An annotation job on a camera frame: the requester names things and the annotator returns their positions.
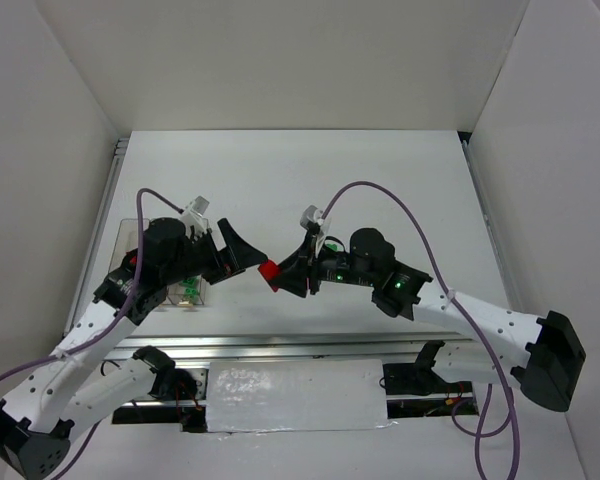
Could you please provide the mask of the red curved lego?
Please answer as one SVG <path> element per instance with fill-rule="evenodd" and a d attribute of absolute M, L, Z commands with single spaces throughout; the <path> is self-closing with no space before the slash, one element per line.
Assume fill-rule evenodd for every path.
<path fill-rule="evenodd" d="M 267 260 L 266 262 L 262 263 L 259 265 L 258 267 L 258 271 L 260 273 L 260 275 L 263 277 L 263 279 L 270 284 L 271 281 L 279 275 L 280 273 L 280 268 L 279 266 L 272 260 Z"/>

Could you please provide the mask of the small green lego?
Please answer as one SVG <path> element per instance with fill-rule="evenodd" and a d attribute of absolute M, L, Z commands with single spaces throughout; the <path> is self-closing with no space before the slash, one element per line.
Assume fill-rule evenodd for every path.
<path fill-rule="evenodd" d="M 184 289 L 182 294 L 182 301 L 190 304 L 198 304 L 201 302 L 201 296 L 199 290 L 190 288 Z"/>

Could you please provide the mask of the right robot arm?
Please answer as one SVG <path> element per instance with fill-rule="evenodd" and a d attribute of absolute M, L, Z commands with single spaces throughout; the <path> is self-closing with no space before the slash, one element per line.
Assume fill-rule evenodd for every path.
<path fill-rule="evenodd" d="M 520 313 L 445 289 L 429 274 L 399 262 L 394 246 L 374 228 L 355 231 L 343 251 L 306 234 L 283 262 L 267 261 L 259 271 L 273 290 L 301 298 L 317 293 L 324 282 L 368 287 L 372 303 L 389 317 L 478 342 L 482 353 L 438 342 L 424 349 L 423 369 L 447 383 L 507 382 L 545 409 L 566 412 L 571 405 L 586 353 L 567 316 Z"/>

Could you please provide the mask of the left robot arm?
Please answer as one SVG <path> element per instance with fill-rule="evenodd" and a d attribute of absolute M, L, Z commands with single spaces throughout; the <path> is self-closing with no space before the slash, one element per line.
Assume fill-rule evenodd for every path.
<path fill-rule="evenodd" d="M 193 397 L 196 380 L 153 346 L 136 350 L 119 369 L 87 380 L 105 357 L 166 300 L 168 288 L 200 276 L 210 284 L 266 262 L 221 219 L 225 242 L 174 218 L 149 222 L 137 248 L 105 277 L 82 318 L 56 346 L 51 361 L 31 371 L 0 399 L 0 458 L 26 479 L 51 475 L 72 442 L 138 397 Z"/>

